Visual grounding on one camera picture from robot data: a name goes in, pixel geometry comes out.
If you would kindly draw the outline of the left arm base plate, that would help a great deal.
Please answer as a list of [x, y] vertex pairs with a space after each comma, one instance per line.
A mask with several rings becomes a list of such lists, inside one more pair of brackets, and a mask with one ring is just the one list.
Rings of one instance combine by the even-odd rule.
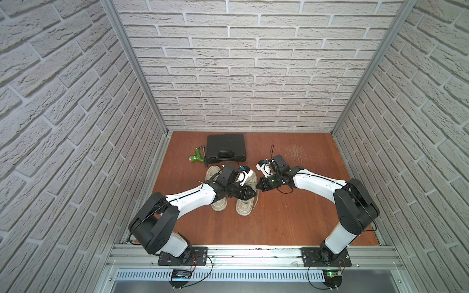
[[161, 252], [158, 260], [159, 266], [205, 266], [208, 256], [208, 247], [188, 247], [179, 257]]

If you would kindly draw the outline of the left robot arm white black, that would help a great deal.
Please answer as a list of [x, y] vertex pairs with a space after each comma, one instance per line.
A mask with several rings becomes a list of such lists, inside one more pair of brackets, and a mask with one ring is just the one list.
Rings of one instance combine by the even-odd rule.
[[130, 235], [135, 237], [136, 245], [142, 246], [149, 255], [163, 252], [187, 259], [192, 245], [174, 232], [177, 220], [202, 206], [213, 206], [222, 211], [227, 198], [236, 198], [238, 203], [250, 205], [258, 195], [256, 183], [256, 174], [248, 167], [211, 166], [205, 181], [193, 189], [166, 196], [160, 192], [150, 195], [129, 223]]

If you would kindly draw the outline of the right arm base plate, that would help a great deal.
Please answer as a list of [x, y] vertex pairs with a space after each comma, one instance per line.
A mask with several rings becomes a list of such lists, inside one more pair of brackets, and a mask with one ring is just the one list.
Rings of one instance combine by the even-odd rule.
[[325, 247], [300, 248], [304, 267], [351, 267], [352, 262], [348, 251], [344, 249], [340, 254], [333, 254]]

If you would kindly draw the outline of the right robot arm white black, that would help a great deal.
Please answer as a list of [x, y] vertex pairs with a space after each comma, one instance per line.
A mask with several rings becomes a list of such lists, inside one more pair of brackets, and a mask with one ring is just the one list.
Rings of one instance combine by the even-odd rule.
[[259, 161], [256, 168], [263, 174], [256, 188], [263, 192], [289, 186], [291, 190], [312, 192], [335, 205], [338, 224], [321, 243], [315, 255], [318, 261], [334, 262], [356, 237], [368, 231], [367, 228], [380, 215], [370, 193], [357, 179], [332, 179], [303, 167], [290, 167], [281, 155]]

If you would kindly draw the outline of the beige sneaker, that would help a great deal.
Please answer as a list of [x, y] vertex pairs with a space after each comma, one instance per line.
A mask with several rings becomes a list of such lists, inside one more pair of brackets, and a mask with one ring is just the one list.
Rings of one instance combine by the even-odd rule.
[[250, 186], [251, 189], [254, 191], [255, 196], [248, 200], [241, 200], [238, 199], [236, 203], [236, 212], [240, 216], [248, 216], [253, 208], [255, 207], [259, 191], [256, 188], [256, 184], [258, 183], [258, 179], [256, 173], [253, 170], [250, 170], [247, 174], [247, 178], [243, 181], [243, 186]]
[[211, 166], [206, 171], [205, 181], [210, 187], [214, 188], [215, 198], [211, 203], [211, 207], [216, 212], [221, 212], [227, 207], [227, 199], [224, 195], [221, 194], [221, 187], [216, 183], [217, 177], [221, 173], [221, 168], [219, 166]]

